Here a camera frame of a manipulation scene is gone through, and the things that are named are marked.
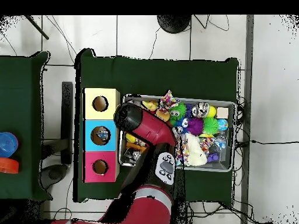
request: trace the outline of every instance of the pink cube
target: pink cube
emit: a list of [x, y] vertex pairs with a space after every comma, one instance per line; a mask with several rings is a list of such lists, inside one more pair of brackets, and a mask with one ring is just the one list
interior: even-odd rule
[[116, 181], [119, 173], [116, 151], [90, 151], [84, 152], [84, 155], [85, 162], [84, 157], [82, 158], [84, 183]]

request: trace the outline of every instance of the black stand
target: black stand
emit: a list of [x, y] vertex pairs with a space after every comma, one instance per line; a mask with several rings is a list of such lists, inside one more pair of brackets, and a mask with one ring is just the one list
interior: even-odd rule
[[60, 151], [61, 163], [68, 165], [72, 163], [72, 101], [72, 82], [63, 82], [61, 101], [61, 138], [43, 144], [41, 152], [42, 159]]
[[25, 15], [25, 17], [28, 19], [28, 21], [30, 21], [31, 22], [31, 24], [48, 40], [49, 39], [49, 37], [48, 37], [48, 35], [46, 35], [45, 33], [44, 33], [44, 31], [42, 31], [42, 29], [35, 23], [35, 21], [31, 18], [31, 16], [29, 16], [29, 15]]
[[167, 33], [180, 33], [188, 27], [191, 15], [157, 15], [157, 20]]

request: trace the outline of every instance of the green fuzzy toy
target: green fuzzy toy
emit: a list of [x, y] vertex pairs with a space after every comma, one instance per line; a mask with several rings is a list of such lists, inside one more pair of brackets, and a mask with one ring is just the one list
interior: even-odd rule
[[203, 118], [203, 132], [214, 135], [218, 132], [218, 121], [214, 117]]
[[179, 120], [180, 118], [182, 118], [183, 116], [185, 116], [186, 114], [186, 106], [184, 103], [180, 102], [176, 107], [171, 107], [169, 109], [169, 113], [170, 113], [170, 119], [169, 122], [172, 126], [175, 125], [175, 122], [177, 122], [177, 120]]

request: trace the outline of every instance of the white plush toy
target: white plush toy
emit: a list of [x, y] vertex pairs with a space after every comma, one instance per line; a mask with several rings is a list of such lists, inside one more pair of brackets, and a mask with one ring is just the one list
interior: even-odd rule
[[186, 133], [187, 149], [189, 151], [187, 166], [201, 166], [207, 163], [207, 157], [199, 144], [199, 137]]

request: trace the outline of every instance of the purple fuzzy toy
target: purple fuzzy toy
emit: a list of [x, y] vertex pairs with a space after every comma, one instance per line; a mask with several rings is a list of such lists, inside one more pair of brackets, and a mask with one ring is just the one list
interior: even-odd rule
[[185, 106], [186, 106], [185, 118], [191, 119], [192, 118], [192, 115], [191, 115], [192, 105], [186, 104]]
[[203, 133], [203, 120], [201, 118], [192, 118], [189, 120], [187, 131], [194, 136], [198, 136]]

